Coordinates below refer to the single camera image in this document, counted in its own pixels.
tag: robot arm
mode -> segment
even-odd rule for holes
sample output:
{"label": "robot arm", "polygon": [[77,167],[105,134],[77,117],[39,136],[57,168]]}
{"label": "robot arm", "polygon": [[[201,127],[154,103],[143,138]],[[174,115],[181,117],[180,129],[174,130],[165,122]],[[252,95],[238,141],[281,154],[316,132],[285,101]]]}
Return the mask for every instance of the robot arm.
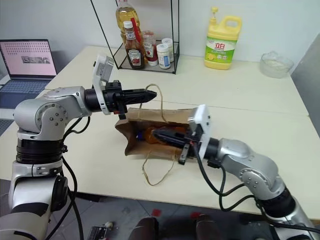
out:
{"label": "robot arm", "polygon": [[117,80],[108,82],[112,66],[111,58],[100,55],[93,70],[94,88],[57,88],[16,107],[19,130],[9,191],[11,213],[0,218],[1,240],[44,239],[51,213],[66,204],[68,180],[59,173],[65,128],[72,119],[93,112],[113,112],[125,119],[127,105],[157,96],[145,89],[122,90]]}
{"label": "robot arm", "polygon": [[[262,207],[269,223],[314,228],[298,201],[290,194],[278,174],[276,163],[269,157],[254,152],[247,144],[238,140],[210,137],[210,115],[205,105],[200,105],[188,119],[190,132],[181,134],[167,129],[155,129],[153,135],[169,145],[181,148],[182,156],[198,156],[207,159],[208,166],[219,168],[235,175],[254,195]],[[189,145],[200,146],[198,154],[189,150]],[[319,240],[319,235],[306,230],[272,227],[275,239]]]}

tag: tiled floor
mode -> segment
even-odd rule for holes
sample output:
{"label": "tiled floor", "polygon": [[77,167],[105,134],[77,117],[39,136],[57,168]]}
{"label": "tiled floor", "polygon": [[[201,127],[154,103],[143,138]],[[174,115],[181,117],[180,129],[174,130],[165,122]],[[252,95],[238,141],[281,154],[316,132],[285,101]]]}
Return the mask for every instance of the tiled floor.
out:
{"label": "tiled floor", "polygon": [[[8,195],[9,181],[0,180],[0,216],[9,212]],[[221,212],[220,210],[151,202],[134,199],[102,197],[99,202],[81,198],[76,199],[81,214],[84,238],[87,239],[92,226],[100,226],[106,222],[114,222],[114,228],[109,232],[109,240],[126,240],[138,221],[144,217],[153,216],[159,222],[160,240],[194,240],[195,219],[201,214],[210,215],[219,226],[222,235],[229,240],[254,240],[264,238],[271,240],[269,228],[265,223],[239,223],[239,213]],[[64,213],[54,212],[48,232],[51,231]],[[79,239],[78,225],[73,209],[65,218],[52,240]]]}

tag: laptop screen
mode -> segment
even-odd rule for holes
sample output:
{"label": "laptop screen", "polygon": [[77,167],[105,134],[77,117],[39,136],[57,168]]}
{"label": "laptop screen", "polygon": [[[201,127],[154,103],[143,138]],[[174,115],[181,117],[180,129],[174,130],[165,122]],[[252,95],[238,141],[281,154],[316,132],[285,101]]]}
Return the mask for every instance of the laptop screen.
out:
{"label": "laptop screen", "polygon": [[57,75],[48,40],[1,40],[0,50],[10,75]]}

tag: yellow dish soap bottle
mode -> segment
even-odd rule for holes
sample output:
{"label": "yellow dish soap bottle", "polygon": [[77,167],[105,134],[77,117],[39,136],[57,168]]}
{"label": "yellow dish soap bottle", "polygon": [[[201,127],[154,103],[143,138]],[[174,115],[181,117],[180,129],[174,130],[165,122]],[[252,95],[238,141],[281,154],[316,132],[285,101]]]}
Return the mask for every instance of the yellow dish soap bottle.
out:
{"label": "yellow dish soap bottle", "polygon": [[[212,69],[227,70],[231,66],[242,20],[237,16],[225,16],[220,24],[217,24],[216,12],[218,12],[218,8],[213,7],[213,17],[210,19],[206,40],[204,65]],[[227,22],[236,22],[237,24],[236,26],[228,26]]]}

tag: brown paper bag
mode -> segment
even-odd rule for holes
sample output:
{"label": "brown paper bag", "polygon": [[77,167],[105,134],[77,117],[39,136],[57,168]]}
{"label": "brown paper bag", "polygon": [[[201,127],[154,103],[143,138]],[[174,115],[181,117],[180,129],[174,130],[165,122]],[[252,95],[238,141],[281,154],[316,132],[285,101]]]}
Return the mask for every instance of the brown paper bag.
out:
{"label": "brown paper bag", "polygon": [[[160,128],[166,126],[188,128],[188,117],[190,116],[191,112],[192,109],[163,110],[162,117],[162,111],[160,109],[129,108],[126,114],[126,119],[119,120],[116,123],[115,128],[128,140],[124,154],[126,156],[145,155],[146,160],[142,166],[142,171],[150,185],[157,185],[166,177],[166,175],[172,169],[175,160],[179,158],[182,150],[174,146],[163,145],[159,143],[150,144],[146,141],[139,141],[137,140],[138,132],[147,129],[148,127]],[[149,182],[148,175],[144,169],[144,165],[150,155],[173,160],[170,170],[158,183],[155,184],[151,184]]]}

